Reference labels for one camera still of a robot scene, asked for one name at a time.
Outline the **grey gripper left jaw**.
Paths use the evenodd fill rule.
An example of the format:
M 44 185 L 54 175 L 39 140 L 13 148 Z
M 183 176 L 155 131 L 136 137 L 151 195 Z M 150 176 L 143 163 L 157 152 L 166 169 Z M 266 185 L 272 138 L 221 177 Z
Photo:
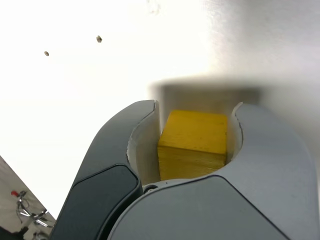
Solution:
M 137 101 L 106 122 L 90 144 L 51 232 L 53 240 L 105 240 L 119 216 L 160 180 L 156 100 Z

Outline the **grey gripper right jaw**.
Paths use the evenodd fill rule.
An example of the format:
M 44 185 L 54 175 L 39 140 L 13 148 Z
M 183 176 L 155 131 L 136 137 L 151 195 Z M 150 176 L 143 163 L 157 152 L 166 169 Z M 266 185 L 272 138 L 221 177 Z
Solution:
M 161 181 L 118 218 L 110 240 L 312 240 L 315 161 L 270 111 L 239 103 L 223 168 Z

